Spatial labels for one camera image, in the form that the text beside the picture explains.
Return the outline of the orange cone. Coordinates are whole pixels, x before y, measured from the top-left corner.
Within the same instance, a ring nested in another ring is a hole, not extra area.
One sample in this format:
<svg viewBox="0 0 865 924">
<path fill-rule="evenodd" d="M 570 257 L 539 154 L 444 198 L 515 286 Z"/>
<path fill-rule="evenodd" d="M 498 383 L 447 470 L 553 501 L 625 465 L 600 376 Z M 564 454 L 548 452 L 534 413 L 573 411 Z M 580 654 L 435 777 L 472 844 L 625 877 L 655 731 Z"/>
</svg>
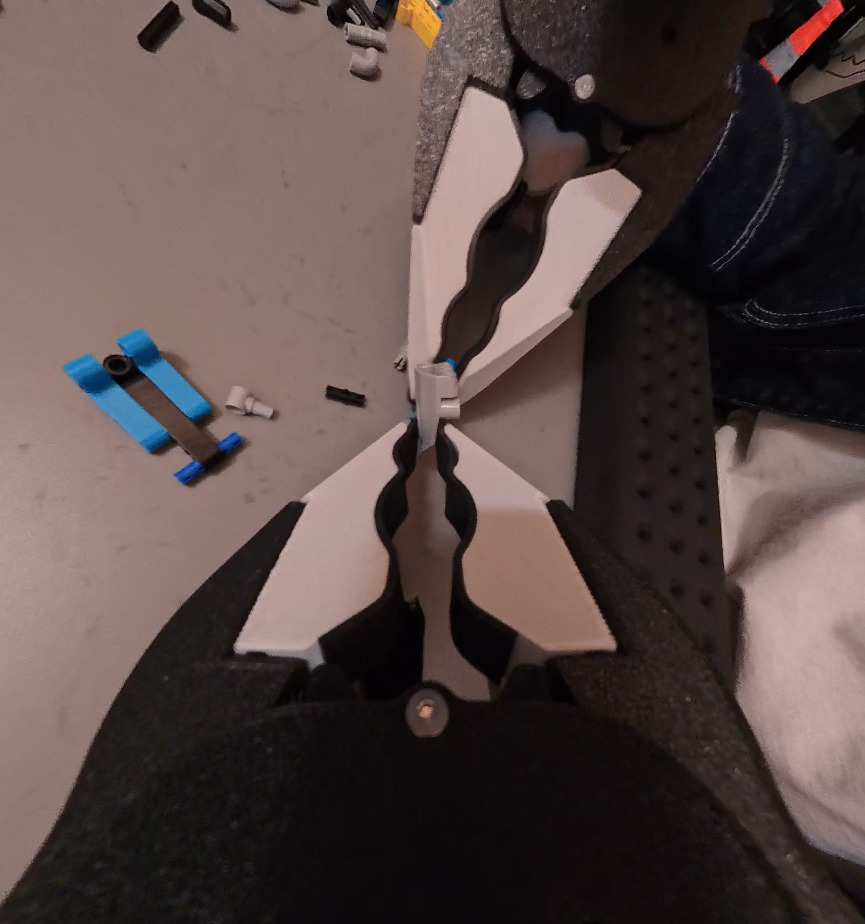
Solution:
<svg viewBox="0 0 865 924">
<path fill-rule="evenodd" d="M 770 38 L 760 56 L 774 83 L 789 74 L 843 12 L 841 1 L 776 2 L 770 24 L 778 38 Z"/>
</svg>

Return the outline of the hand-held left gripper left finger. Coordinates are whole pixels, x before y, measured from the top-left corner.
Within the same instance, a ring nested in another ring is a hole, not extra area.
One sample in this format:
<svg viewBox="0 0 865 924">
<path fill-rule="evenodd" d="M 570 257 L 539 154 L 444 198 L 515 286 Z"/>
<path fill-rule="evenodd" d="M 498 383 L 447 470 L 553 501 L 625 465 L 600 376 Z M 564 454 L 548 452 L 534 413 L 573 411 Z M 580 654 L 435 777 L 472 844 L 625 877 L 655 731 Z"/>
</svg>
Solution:
<svg viewBox="0 0 865 924">
<path fill-rule="evenodd" d="M 417 424 L 400 422 L 302 499 L 302 509 L 236 641 L 238 655 L 371 664 L 397 635 L 384 607 L 397 583 L 397 490 L 416 460 Z"/>
</svg>

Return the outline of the pile of toy building pieces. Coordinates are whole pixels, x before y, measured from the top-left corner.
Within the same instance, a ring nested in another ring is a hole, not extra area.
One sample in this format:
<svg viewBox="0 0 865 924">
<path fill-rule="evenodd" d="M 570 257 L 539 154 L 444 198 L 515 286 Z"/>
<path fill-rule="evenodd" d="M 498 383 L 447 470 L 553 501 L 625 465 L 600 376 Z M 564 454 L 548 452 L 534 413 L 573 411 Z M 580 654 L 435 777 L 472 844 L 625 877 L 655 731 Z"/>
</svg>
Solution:
<svg viewBox="0 0 865 924">
<path fill-rule="evenodd" d="M 451 5 L 449 1 L 324 2 L 328 21 L 352 48 L 350 73 L 366 80 L 374 79 L 379 72 L 380 55 L 388 47 L 390 19 L 408 26 L 425 47 L 432 48 Z M 139 47 L 157 52 L 181 21 L 178 2 L 165 2 L 138 32 Z"/>
</svg>

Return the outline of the light grey axle pin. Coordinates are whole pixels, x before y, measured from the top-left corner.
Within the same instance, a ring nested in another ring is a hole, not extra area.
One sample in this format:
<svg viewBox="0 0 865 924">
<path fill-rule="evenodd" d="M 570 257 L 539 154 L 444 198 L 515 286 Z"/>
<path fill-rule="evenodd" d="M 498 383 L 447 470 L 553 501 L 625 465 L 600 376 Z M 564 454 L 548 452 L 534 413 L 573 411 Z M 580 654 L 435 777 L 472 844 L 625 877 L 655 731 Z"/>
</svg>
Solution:
<svg viewBox="0 0 865 924">
<path fill-rule="evenodd" d="M 256 417 L 271 421 L 276 416 L 276 410 L 256 397 L 249 389 L 241 385 L 230 388 L 225 408 L 235 414 Z"/>
</svg>

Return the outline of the person's right forearm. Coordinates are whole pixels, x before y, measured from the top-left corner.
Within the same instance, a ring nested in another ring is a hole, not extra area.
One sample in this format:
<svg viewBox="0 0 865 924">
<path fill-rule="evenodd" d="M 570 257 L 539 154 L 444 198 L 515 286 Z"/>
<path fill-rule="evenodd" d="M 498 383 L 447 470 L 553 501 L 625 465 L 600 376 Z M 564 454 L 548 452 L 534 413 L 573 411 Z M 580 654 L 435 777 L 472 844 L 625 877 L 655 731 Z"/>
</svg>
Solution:
<svg viewBox="0 0 865 924">
<path fill-rule="evenodd" d="M 709 303 L 865 272 L 865 156 L 835 151 L 805 107 L 741 55 L 736 105 L 685 205 L 649 260 Z"/>
</svg>

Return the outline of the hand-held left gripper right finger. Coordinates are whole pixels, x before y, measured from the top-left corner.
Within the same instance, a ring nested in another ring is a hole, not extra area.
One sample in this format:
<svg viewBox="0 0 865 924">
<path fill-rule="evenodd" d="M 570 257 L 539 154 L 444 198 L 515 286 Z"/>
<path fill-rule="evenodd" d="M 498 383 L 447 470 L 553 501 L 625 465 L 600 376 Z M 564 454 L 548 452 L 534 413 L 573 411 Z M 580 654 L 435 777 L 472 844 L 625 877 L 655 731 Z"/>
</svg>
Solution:
<svg viewBox="0 0 865 924">
<path fill-rule="evenodd" d="M 523 664 L 614 652 L 551 500 L 452 425 L 440 426 L 435 452 L 458 537 L 449 621 L 462 658 L 503 683 Z"/>
</svg>

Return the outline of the person's body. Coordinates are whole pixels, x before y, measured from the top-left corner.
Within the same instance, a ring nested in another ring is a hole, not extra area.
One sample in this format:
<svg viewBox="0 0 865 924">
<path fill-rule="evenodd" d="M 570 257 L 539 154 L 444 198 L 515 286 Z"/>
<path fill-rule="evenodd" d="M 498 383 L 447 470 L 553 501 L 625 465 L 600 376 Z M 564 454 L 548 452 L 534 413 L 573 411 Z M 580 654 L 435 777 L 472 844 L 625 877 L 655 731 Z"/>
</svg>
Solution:
<svg viewBox="0 0 865 924">
<path fill-rule="evenodd" d="M 736 691 L 787 808 L 865 868 L 865 317 L 714 308 Z"/>
</svg>

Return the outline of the grey triangular panel piece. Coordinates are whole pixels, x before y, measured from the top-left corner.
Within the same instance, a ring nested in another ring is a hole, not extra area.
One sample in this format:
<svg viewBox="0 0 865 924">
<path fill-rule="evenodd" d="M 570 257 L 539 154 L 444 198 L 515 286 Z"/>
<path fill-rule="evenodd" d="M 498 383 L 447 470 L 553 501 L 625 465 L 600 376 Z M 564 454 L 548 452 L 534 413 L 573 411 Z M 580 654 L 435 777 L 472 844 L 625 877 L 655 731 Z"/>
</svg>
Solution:
<svg viewBox="0 0 865 924">
<path fill-rule="evenodd" d="M 417 456 L 434 446 L 440 422 L 460 418 L 458 376 L 442 374 L 437 364 L 418 363 L 413 368 Z"/>
</svg>

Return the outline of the black perforated pad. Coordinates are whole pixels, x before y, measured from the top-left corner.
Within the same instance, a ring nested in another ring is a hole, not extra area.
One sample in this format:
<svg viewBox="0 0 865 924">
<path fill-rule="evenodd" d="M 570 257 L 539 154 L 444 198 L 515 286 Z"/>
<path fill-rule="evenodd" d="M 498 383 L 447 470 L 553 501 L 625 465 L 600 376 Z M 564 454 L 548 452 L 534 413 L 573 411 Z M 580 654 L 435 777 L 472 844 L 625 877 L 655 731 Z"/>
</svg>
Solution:
<svg viewBox="0 0 865 924">
<path fill-rule="evenodd" d="M 706 310 L 639 262 L 586 311 L 575 512 L 731 685 Z"/>
</svg>

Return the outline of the blue beam assembly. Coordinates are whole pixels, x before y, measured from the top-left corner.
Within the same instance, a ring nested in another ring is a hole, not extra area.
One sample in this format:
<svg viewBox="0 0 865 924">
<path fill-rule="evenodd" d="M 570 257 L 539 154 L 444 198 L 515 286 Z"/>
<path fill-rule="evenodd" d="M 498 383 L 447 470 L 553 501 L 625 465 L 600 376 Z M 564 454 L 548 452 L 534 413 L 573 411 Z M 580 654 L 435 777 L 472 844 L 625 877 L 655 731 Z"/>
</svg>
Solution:
<svg viewBox="0 0 865 924">
<path fill-rule="evenodd" d="M 244 447 L 239 433 L 215 438 L 206 428 L 213 407 L 143 329 L 117 342 L 117 352 L 77 358 L 63 370 L 92 403 L 148 454 L 171 445 L 187 458 L 175 473 L 192 486 L 228 464 Z"/>
</svg>

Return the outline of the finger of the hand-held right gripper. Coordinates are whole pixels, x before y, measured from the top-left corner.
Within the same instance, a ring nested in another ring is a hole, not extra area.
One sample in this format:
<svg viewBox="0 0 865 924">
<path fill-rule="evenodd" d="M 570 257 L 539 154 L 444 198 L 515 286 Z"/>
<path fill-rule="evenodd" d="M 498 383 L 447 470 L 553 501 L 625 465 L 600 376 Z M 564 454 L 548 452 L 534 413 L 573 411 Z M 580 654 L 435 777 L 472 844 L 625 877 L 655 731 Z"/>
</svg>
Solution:
<svg viewBox="0 0 865 924">
<path fill-rule="evenodd" d="M 407 303 L 407 386 L 415 368 L 441 353 L 449 312 L 467 289 L 486 221 L 519 184 L 524 165 L 519 121 L 498 96 L 464 90 L 423 217 L 412 226 Z"/>
<path fill-rule="evenodd" d="M 495 332 L 459 379 L 469 401 L 507 372 L 573 314 L 573 301 L 641 197 L 615 169 L 569 179 L 545 217 L 534 269 L 500 307 Z"/>
</svg>

